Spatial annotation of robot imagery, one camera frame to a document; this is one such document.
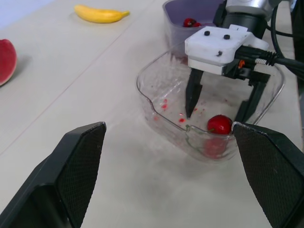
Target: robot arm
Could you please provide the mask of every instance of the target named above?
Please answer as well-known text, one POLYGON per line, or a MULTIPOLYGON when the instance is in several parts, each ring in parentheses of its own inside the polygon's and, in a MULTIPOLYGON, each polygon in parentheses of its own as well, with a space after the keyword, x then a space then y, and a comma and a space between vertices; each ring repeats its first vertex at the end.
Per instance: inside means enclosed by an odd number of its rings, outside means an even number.
POLYGON ((246 61, 240 69, 236 51, 250 47, 267 51, 269 44, 262 40, 272 10, 282 0, 227 0, 220 4, 213 23, 185 40, 188 66, 192 69, 186 88, 185 111, 188 118, 197 104, 202 89, 203 72, 233 79, 249 79, 252 94, 244 101, 235 121, 245 122, 256 110, 269 75, 257 75, 255 62, 246 61))

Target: watermelon slice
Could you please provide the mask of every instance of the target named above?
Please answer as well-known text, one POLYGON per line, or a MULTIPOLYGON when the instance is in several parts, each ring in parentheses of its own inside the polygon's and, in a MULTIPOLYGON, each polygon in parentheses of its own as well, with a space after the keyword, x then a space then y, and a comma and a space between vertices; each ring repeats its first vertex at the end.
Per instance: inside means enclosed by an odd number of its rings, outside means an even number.
POLYGON ((13 75, 17 65, 17 53, 8 39, 0 39, 0 86, 13 75))

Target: red juice stain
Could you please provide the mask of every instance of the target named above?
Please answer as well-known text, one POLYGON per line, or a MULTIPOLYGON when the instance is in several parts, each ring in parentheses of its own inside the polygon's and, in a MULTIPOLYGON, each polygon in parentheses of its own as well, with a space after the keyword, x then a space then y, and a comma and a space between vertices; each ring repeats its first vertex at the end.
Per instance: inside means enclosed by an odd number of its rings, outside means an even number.
POLYGON ((161 106, 161 108, 164 109, 164 110, 166 110, 166 109, 168 108, 168 105, 167 105, 167 104, 163 104, 163 105, 161 106))

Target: transparent bowl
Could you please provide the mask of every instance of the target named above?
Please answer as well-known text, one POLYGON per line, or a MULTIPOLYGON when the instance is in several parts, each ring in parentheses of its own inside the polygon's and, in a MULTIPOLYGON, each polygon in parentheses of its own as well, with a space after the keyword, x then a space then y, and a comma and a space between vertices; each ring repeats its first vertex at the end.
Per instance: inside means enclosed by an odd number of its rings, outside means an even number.
MULTIPOLYGON (((204 162, 221 162, 233 157, 237 144, 233 135, 207 131, 207 122, 222 114, 234 120, 240 104, 250 96, 248 81, 204 73, 200 99, 190 119, 185 115, 185 89, 190 75, 181 43, 147 65, 137 76, 141 105, 148 125, 187 154, 204 162)), ((256 66, 271 77, 256 112, 247 123, 257 124, 274 103, 285 84, 276 67, 256 66)))

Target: red cherry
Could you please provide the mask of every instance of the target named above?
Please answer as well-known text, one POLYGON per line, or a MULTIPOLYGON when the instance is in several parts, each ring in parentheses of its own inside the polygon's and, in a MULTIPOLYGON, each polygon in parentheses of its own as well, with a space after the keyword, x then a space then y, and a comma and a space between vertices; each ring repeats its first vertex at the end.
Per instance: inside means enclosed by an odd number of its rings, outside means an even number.
POLYGON ((227 141, 221 138, 207 139, 204 142, 204 155, 212 159, 218 159, 225 152, 227 141))
POLYGON ((224 115, 216 115, 208 120, 207 129, 214 134, 230 134, 232 120, 224 115))
POLYGON ((199 26, 201 26, 201 24, 199 22, 196 22, 192 25, 192 27, 199 27, 199 26))
POLYGON ((192 25, 194 25, 195 23, 196 23, 196 20, 195 20, 195 19, 186 18, 186 19, 184 20, 184 27, 190 28, 190 27, 192 27, 192 25))

